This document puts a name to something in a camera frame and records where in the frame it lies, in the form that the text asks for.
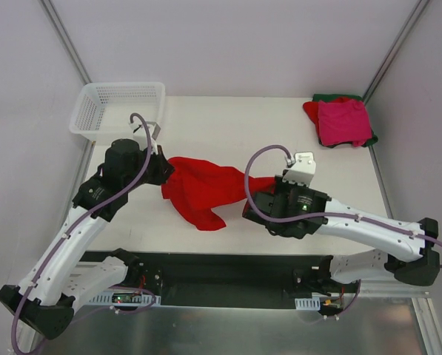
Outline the white perforated plastic basket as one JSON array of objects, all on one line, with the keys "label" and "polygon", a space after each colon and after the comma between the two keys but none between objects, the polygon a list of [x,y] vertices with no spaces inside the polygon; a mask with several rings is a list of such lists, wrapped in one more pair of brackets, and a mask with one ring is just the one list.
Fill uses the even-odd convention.
[{"label": "white perforated plastic basket", "polygon": [[91,142],[108,145],[119,138],[131,138],[139,119],[147,122],[156,139],[164,117],[166,90],[160,82],[98,82],[85,85],[70,117],[69,130]]}]

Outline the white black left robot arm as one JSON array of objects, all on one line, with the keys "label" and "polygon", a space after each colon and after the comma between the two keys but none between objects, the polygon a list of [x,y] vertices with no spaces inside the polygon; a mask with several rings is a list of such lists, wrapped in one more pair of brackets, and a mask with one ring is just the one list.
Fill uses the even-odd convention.
[{"label": "white black left robot arm", "polygon": [[91,242],[127,204],[128,194],[143,184],[160,186],[173,172],[156,143],[142,149],[131,139],[112,142],[96,173],[80,185],[67,219],[40,260],[18,284],[1,287],[0,302],[14,321],[52,340],[84,304],[113,285],[159,291],[155,268],[122,248],[80,277],[71,274]]}]

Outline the aluminium frame post left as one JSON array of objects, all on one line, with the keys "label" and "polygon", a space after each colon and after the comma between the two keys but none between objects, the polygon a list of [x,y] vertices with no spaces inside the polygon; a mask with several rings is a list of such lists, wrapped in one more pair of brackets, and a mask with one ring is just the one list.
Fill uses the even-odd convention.
[{"label": "aluminium frame post left", "polygon": [[79,79],[83,85],[92,82],[90,74],[88,73],[83,61],[81,60],[78,50],[74,45],[70,34],[68,33],[61,16],[58,14],[56,6],[51,0],[38,1],[52,28],[54,29],[59,41],[61,42],[64,51],[66,52],[70,63],[76,71]]}]

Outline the aluminium side rail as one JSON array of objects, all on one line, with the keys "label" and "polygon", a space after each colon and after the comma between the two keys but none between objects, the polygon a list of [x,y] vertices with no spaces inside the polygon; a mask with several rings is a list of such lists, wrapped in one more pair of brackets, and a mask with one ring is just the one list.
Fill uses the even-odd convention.
[{"label": "aluminium side rail", "polygon": [[379,163],[378,163],[378,159],[377,159],[377,156],[375,154],[374,146],[370,146],[369,147],[369,153],[370,153],[370,156],[371,156],[372,165],[373,165],[374,170],[375,170],[375,175],[376,175],[376,178],[377,178],[377,181],[378,181],[379,189],[381,191],[381,197],[382,197],[382,200],[384,202],[384,208],[386,210],[386,215],[387,215],[388,218],[393,219],[394,218],[394,214],[393,214],[393,211],[391,209],[389,197],[388,197],[388,194],[386,192],[386,187],[384,185],[383,175],[381,173],[381,169],[380,169],[380,166],[379,166]]},{"label": "aluminium side rail", "polygon": [[95,143],[93,141],[87,141],[84,145],[82,156],[78,162],[76,174],[73,179],[73,184],[70,188],[68,199],[64,206],[64,211],[61,218],[61,227],[63,228],[63,230],[67,228],[67,217],[73,206],[73,198],[75,197],[79,189],[79,186],[84,182],[84,179],[86,177],[86,173],[90,165],[90,160],[93,154],[94,146]]}]

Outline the folded red t shirt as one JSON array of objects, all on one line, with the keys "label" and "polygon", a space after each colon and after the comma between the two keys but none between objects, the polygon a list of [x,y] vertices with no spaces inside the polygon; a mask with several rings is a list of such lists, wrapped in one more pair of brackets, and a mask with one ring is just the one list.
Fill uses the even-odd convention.
[{"label": "folded red t shirt", "polygon": [[308,118],[315,125],[316,129],[319,129],[319,102],[323,101],[325,103],[344,103],[350,100],[362,101],[360,96],[354,95],[319,95],[313,97],[311,101],[307,101],[303,104],[303,110],[307,114]]}]

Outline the aluminium side rail right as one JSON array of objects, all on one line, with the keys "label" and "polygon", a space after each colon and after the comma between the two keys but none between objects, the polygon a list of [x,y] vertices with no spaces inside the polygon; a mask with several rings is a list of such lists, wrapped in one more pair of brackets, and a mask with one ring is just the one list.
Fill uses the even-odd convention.
[{"label": "aluminium side rail right", "polygon": [[370,153],[370,156],[371,156],[372,165],[373,165],[374,170],[375,170],[375,175],[376,175],[376,178],[377,178],[377,181],[378,181],[379,189],[381,191],[381,197],[382,197],[382,200],[384,202],[384,208],[386,210],[386,215],[387,215],[388,218],[393,219],[394,218],[394,214],[393,214],[393,211],[391,209],[389,197],[388,197],[388,194],[386,192],[386,187],[384,185],[383,175],[381,173],[381,169],[380,169],[380,166],[379,166],[379,163],[378,163],[378,159],[377,159],[377,156],[375,154],[374,146],[370,146],[369,147],[369,153]]}]

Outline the folded pink t shirt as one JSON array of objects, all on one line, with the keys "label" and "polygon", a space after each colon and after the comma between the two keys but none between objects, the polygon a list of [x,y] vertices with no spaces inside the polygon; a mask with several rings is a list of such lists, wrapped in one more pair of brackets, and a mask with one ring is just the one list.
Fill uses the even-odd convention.
[{"label": "folded pink t shirt", "polygon": [[324,146],[351,142],[361,146],[372,137],[369,116],[362,101],[318,103],[319,138]]}]

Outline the aluminium side rail left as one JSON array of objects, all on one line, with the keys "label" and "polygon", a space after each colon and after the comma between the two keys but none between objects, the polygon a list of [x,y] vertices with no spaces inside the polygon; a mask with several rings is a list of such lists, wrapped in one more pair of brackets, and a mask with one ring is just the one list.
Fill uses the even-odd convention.
[{"label": "aluminium side rail left", "polygon": [[79,189],[79,186],[84,182],[84,179],[86,177],[86,173],[90,165],[90,160],[93,154],[94,146],[95,143],[93,141],[87,141],[84,145],[82,156],[78,162],[76,174],[73,179],[73,184],[70,188],[68,199],[64,206],[64,211],[61,218],[61,227],[63,228],[63,230],[67,228],[67,217],[73,206],[73,198],[75,197]]}]

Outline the aluminium frame post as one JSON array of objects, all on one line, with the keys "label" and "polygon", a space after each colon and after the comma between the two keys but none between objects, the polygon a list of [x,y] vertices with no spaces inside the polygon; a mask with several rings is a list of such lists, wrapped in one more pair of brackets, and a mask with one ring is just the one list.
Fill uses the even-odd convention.
[{"label": "aluminium frame post", "polygon": [[51,0],[38,1],[52,28],[54,29],[59,41],[61,42],[64,51],[66,52],[70,63],[76,71],[79,79],[83,85],[92,82],[90,74],[88,73],[83,61],[81,60],[78,50],[74,45],[70,34],[68,33],[61,16],[58,14],[56,6]]},{"label": "aluminium frame post", "polygon": [[419,0],[416,1],[409,15],[406,17],[404,24],[401,26],[398,34],[396,35],[391,47],[388,49],[384,59],[382,60],[380,66],[376,70],[369,86],[366,88],[364,95],[362,96],[363,101],[367,104],[372,96],[374,95],[377,88],[380,86],[381,82],[388,73],[390,67],[394,63],[394,60],[398,57],[400,51],[404,47],[407,39],[411,36],[414,29],[418,25],[422,16],[426,12],[429,5],[432,3],[431,0]]}]

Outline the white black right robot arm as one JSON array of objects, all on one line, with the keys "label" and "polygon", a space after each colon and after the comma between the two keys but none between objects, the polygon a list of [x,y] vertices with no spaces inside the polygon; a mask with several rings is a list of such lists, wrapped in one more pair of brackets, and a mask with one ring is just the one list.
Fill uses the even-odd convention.
[{"label": "white black right robot arm", "polygon": [[271,190],[256,192],[245,204],[243,217],[261,224],[273,236],[302,239],[321,234],[342,237],[370,247],[351,255],[327,255],[316,270],[300,278],[324,294],[341,285],[392,275],[413,286],[431,286],[440,267],[433,249],[436,220],[406,223],[357,210],[309,187],[274,179]]}]

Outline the red t shirt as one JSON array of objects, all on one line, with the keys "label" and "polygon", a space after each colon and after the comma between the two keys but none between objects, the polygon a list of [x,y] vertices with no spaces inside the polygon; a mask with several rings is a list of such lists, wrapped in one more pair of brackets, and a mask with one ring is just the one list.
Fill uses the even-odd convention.
[{"label": "red t shirt", "polygon": [[325,103],[344,103],[350,100],[362,101],[360,96],[354,95],[319,95],[313,97],[311,101],[307,101],[303,104],[303,110],[307,114],[308,118],[315,125],[316,129],[319,129],[319,102],[323,101]]},{"label": "red t shirt", "polygon": [[174,172],[161,186],[162,197],[199,231],[218,231],[226,223],[212,210],[247,198],[244,173],[208,160],[173,157]]}]

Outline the folded green t shirt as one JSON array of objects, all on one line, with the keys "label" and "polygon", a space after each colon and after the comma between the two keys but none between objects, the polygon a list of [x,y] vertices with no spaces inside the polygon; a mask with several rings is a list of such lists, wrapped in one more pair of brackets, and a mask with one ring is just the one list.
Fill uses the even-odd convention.
[{"label": "folded green t shirt", "polygon": [[[347,94],[319,94],[319,95],[347,95]],[[318,131],[318,140],[321,143],[321,140],[319,138],[319,129],[317,129],[317,131]],[[377,143],[377,142],[378,142],[378,137],[377,137],[377,135],[374,133],[374,131],[372,129],[372,137],[369,140],[367,140],[364,144],[362,144],[360,147],[369,147],[369,146],[372,146],[374,143]],[[327,148],[334,148],[334,147],[342,145],[342,144],[346,144],[346,143],[340,143],[340,144],[337,144],[337,145],[325,146],[325,147],[327,147]]]}]

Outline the aluminium frame post right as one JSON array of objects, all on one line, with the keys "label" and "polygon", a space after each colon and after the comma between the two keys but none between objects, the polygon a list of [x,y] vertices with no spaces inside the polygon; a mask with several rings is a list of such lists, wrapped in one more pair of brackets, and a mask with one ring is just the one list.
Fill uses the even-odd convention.
[{"label": "aluminium frame post right", "polygon": [[414,29],[418,25],[422,16],[426,12],[429,5],[432,3],[431,0],[419,0],[416,1],[409,15],[406,17],[404,24],[401,26],[398,34],[396,35],[391,47],[388,49],[384,59],[382,60],[380,66],[376,70],[369,86],[366,88],[364,95],[362,96],[363,101],[367,104],[372,96],[374,95],[377,88],[380,86],[381,82],[388,73],[390,67],[394,63],[394,60],[398,57],[400,51],[404,47],[407,39],[411,36]]}]

